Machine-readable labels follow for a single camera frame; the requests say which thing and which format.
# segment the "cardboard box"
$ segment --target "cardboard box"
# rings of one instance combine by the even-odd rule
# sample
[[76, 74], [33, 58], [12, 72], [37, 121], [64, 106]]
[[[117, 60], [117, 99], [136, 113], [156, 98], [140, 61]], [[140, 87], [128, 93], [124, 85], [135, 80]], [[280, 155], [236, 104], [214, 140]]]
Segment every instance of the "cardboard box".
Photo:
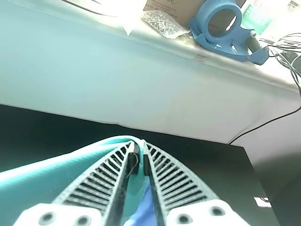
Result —
[[[236, 0], [242, 7], [246, 0]], [[189, 28], [189, 21], [194, 17], [205, 0], [147, 0], [144, 10], [159, 9], [170, 14], [180, 25]], [[234, 13], [231, 10], [222, 10], [210, 20], [208, 29], [211, 34], [219, 34], [226, 30]]]

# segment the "desk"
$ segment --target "desk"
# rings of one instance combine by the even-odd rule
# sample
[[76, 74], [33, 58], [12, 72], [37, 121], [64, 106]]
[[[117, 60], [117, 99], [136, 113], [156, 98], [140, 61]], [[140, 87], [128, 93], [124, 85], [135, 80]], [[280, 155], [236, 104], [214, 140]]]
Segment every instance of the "desk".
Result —
[[183, 162], [251, 226], [278, 226], [242, 147], [129, 129], [0, 105], [0, 171], [69, 153], [115, 135], [145, 139]]

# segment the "blue tape dispenser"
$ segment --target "blue tape dispenser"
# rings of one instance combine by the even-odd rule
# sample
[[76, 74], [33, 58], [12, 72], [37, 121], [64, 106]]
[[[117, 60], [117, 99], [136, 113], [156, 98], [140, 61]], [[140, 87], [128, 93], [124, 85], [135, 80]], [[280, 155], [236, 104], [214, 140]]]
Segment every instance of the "blue tape dispenser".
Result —
[[[236, 20], [228, 31], [211, 35], [209, 21], [224, 9], [234, 12]], [[235, 0], [206, 0], [189, 25], [193, 38], [204, 48], [238, 61], [264, 64], [269, 58], [269, 47], [262, 47], [255, 37], [256, 32], [242, 28], [241, 22], [242, 13]]]

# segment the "screw hole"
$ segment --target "screw hole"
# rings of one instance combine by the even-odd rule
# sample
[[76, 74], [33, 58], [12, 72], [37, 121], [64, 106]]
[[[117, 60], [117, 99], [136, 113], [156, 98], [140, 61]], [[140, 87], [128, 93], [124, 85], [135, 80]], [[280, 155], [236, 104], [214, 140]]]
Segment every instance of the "screw hole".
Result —
[[77, 219], [75, 226], [89, 226], [91, 224], [91, 218], [88, 216], [81, 216]]
[[48, 212], [42, 215], [39, 219], [40, 225], [50, 225], [55, 220], [55, 213], [54, 212]]
[[192, 222], [192, 218], [191, 216], [187, 215], [187, 214], [180, 214], [177, 217], [177, 223], [179, 225], [187, 225], [190, 224]]
[[223, 215], [226, 214], [225, 211], [222, 208], [217, 207], [217, 206], [212, 207], [210, 209], [210, 213], [213, 216], [223, 216]]

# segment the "black cord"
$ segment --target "black cord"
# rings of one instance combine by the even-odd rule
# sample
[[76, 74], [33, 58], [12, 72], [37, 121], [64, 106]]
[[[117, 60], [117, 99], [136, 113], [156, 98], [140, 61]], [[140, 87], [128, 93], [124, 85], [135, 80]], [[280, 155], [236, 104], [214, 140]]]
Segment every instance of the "black cord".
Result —
[[78, 5], [78, 4], [75, 4], [74, 2], [71, 2], [71, 1], [68, 1], [68, 0], [62, 0], [62, 1], [63, 1], [63, 2], [66, 2], [66, 3], [70, 4], [70, 5], [76, 6], [76, 7], [78, 7], [78, 8], [81, 8], [81, 9], [83, 9], [83, 10], [85, 10], [85, 11], [90, 12], [90, 13], [94, 13], [94, 14], [102, 15], [102, 16], [116, 17], [116, 16], [113, 16], [113, 15], [107, 15], [107, 14], [103, 14], [103, 13], [98, 13], [98, 12], [92, 11], [92, 10], [90, 10], [90, 9], [88, 9], [88, 8], [82, 7], [82, 6], [80, 6], [80, 5]]
[[268, 199], [265, 199], [265, 198], [262, 198], [262, 197], [260, 197], [260, 199], [261, 199], [262, 201], [264, 201], [264, 202], [269, 202]]
[[[295, 81], [296, 85], [298, 86], [299, 94], [300, 94], [300, 97], [301, 97], [301, 87], [300, 87], [299, 82], [298, 82], [298, 76], [301, 77], [301, 75], [300, 75], [300, 73], [292, 66], [292, 64], [294, 63], [294, 61], [295, 61], [296, 59], [294, 59], [293, 62], [292, 62], [292, 64], [290, 64], [290, 63], [287, 61], [287, 59], [286, 59], [281, 53], [280, 53], [277, 57], [281, 57], [282, 60], [284, 60], [284, 61], [290, 66], [291, 75], [292, 75], [293, 80]], [[251, 129], [251, 130], [249, 130], [249, 131], [247, 131], [247, 132], [244, 132], [244, 133], [240, 134], [239, 136], [237, 136], [236, 138], [234, 138], [233, 140], [231, 140], [228, 144], [231, 145], [234, 141], [236, 141], [236, 140], [239, 139], [240, 137], [242, 137], [242, 136], [244, 136], [244, 135], [246, 135], [246, 134], [248, 134], [248, 133], [251, 133], [251, 132], [253, 132], [254, 130], [257, 130], [257, 129], [259, 129], [259, 128], [261, 128], [261, 127], [267, 125], [267, 124], [270, 124], [271, 122], [274, 122], [274, 121], [279, 120], [279, 119], [282, 119], [282, 118], [284, 118], [284, 117], [286, 117], [286, 116], [295, 114], [296, 112], [298, 112], [298, 111], [300, 111], [300, 110], [301, 110], [301, 106], [300, 106], [297, 110], [295, 110], [295, 111], [292, 111], [292, 112], [290, 112], [290, 113], [288, 113], [288, 114], [285, 114], [285, 115], [279, 116], [279, 117], [277, 117], [277, 118], [274, 118], [274, 119], [272, 119], [272, 120], [270, 120], [270, 121], [268, 121], [268, 122], [266, 122], [266, 123], [264, 123], [264, 124], [262, 124], [262, 125], [260, 125], [260, 126], [257, 126], [257, 127], [254, 128], [254, 129]]]

